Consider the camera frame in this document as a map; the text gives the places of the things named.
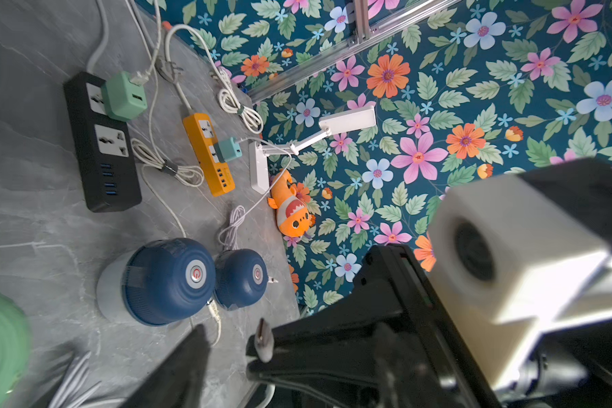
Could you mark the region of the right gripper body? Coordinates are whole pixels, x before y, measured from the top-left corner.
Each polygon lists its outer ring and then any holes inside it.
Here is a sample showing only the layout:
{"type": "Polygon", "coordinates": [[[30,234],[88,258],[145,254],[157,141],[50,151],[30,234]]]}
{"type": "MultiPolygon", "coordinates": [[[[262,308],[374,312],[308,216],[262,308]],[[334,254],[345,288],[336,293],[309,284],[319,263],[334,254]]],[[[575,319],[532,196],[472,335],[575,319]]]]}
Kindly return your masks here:
{"type": "Polygon", "coordinates": [[[499,402],[413,252],[374,246],[350,295],[271,332],[253,381],[337,407],[496,407],[499,402]]]}

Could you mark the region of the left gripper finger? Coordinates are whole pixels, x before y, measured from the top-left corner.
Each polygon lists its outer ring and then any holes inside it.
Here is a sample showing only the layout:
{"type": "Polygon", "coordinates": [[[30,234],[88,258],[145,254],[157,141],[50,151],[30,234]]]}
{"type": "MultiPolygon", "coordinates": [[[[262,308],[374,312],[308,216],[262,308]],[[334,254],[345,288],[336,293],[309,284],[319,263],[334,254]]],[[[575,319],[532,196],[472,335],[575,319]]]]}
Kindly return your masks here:
{"type": "Polygon", "coordinates": [[[211,346],[197,325],[120,407],[199,407],[211,346]]]}

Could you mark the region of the blue meat grinder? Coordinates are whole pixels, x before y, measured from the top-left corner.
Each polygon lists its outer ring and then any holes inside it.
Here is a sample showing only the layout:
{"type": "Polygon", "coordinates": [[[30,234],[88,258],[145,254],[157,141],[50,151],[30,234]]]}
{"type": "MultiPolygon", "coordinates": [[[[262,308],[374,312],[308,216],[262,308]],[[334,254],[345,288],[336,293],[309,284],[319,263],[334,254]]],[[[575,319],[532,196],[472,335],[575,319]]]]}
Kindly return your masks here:
{"type": "Polygon", "coordinates": [[[227,310],[246,308],[265,295],[269,276],[263,258],[251,249],[228,250],[215,260],[214,296],[227,310]]]}
{"type": "Polygon", "coordinates": [[[96,299],[111,322],[166,326],[202,310],[215,282],[214,259],[200,242],[158,240],[109,263],[98,279],[96,299]]]}

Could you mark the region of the blue meat grinder front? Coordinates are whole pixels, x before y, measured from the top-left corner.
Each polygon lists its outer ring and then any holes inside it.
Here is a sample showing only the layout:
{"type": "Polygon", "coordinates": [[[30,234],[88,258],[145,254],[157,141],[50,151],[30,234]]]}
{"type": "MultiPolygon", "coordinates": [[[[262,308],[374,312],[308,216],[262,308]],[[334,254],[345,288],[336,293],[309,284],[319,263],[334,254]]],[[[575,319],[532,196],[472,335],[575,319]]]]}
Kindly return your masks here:
{"type": "Polygon", "coordinates": [[[214,296],[227,310],[246,308],[265,295],[269,276],[263,258],[251,249],[228,250],[215,260],[214,296]]]}

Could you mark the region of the green meat grinder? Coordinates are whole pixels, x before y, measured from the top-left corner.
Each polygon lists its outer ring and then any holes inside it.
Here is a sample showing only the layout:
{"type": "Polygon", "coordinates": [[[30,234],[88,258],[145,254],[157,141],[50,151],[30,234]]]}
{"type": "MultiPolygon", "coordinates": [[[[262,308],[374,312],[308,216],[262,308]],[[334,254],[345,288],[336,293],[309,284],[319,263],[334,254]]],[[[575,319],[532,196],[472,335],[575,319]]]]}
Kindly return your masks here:
{"type": "Polygon", "coordinates": [[[0,293],[0,406],[27,370],[30,344],[26,315],[13,300],[0,293]]]}

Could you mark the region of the teal charger adapter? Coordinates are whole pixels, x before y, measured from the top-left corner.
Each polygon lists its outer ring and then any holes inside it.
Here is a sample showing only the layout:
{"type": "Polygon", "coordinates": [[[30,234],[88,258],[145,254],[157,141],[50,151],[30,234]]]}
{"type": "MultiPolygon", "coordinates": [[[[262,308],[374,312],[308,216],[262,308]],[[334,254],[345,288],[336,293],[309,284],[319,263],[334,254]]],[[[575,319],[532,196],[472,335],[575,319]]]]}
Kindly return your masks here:
{"type": "Polygon", "coordinates": [[[240,142],[236,138],[222,139],[214,145],[221,163],[230,163],[242,157],[240,142]]]}

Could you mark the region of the green charger adapter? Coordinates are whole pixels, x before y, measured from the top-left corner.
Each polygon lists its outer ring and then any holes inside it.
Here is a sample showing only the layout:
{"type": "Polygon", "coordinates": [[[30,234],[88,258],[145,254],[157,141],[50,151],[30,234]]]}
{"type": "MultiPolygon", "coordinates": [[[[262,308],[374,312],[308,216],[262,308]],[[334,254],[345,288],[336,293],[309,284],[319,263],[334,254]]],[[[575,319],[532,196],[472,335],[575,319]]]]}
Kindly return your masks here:
{"type": "Polygon", "coordinates": [[[133,83],[129,72],[121,71],[107,80],[101,91],[106,115],[111,119],[128,122],[148,108],[144,87],[133,83]]]}

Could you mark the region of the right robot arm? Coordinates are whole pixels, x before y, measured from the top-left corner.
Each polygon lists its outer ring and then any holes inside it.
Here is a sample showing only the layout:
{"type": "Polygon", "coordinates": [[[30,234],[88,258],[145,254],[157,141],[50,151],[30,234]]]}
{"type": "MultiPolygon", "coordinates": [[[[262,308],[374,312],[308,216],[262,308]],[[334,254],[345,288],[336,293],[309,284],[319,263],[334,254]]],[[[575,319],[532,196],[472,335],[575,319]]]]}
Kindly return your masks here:
{"type": "Polygon", "coordinates": [[[588,374],[544,336],[612,320],[612,166],[583,158],[451,188],[435,264],[371,248],[350,295],[248,341],[249,379],[337,407],[498,407],[588,374]]]}

